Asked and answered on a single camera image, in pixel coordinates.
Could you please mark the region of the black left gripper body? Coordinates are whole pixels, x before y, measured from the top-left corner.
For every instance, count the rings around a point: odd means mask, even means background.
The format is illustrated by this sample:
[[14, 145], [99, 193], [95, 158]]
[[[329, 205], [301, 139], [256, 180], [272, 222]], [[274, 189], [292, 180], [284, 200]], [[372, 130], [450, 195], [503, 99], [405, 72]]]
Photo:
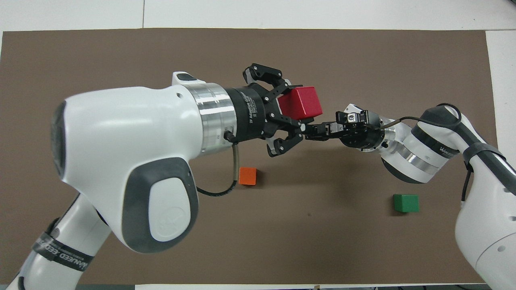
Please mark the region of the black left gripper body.
[[226, 88], [236, 113], [236, 142], [262, 137], [265, 126], [265, 105], [261, 96], [267, 93], [262, 86]]

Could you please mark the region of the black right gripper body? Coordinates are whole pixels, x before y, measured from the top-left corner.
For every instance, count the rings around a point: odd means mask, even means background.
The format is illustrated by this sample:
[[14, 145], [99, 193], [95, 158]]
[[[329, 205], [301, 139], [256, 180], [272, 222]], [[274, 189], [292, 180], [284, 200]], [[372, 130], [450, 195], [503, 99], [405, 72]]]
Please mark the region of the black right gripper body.
[[383, 141], [380, 116], [354, 104], [349, 104], [344, 112], [347, 121], [343, 125], [343, 136], [339, 140], [347, 147], [361, 151], [378, 149]]

